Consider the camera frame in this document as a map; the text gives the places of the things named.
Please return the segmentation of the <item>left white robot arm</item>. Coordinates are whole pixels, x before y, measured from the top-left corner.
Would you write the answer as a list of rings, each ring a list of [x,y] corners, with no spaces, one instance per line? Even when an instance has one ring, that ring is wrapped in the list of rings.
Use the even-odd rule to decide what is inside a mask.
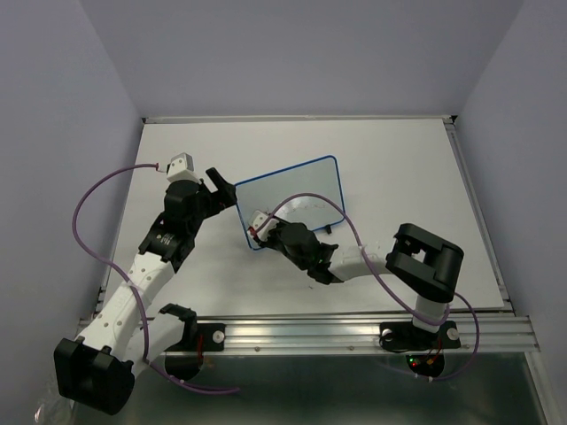
[[[215,190],[177,160],[166,171],[164,209],[129,270],[117,271],[119,288],[97,317],[76,338],[62,339],[53,354],[59,394],[109,415],[127,404],[137,376],[147,367],[156,369],[155,359],[170,347],[188,348],[203,360],[206,337],[193,310],[167,304],[153,320],[146,310],[194,249],[203,222],[236,204],[236,188],[215,168],[206,170]]]

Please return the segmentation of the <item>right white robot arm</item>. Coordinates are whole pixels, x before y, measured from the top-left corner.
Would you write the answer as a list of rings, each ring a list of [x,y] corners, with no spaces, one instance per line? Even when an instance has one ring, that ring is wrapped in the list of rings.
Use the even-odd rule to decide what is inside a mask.
[[[305,224],[261,211],[252,215],[247,234],[259,247],[280,252],[321,284],[367,275],[396,276],[417,294],[408,335],[418,345],[427,345],[439,336],[464,259],[462,248],[411,223],[400,225],[392,251],[385,257],[362,243],[343,248],[323,243]]]

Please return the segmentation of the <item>blue framed small whiteboard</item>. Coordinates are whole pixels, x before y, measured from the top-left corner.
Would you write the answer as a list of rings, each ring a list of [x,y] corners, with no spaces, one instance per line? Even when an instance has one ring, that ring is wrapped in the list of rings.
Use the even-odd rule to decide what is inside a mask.
[[[332,155],[256,176],[236,184],[237,211],[244,230],[257,211],[269,214],[287,197],[315,193],[345,207],[338,161]],[[341,223],[343,215],[317,197],[296,197],[278,210],[276,216],[302,222],[316,231]]]

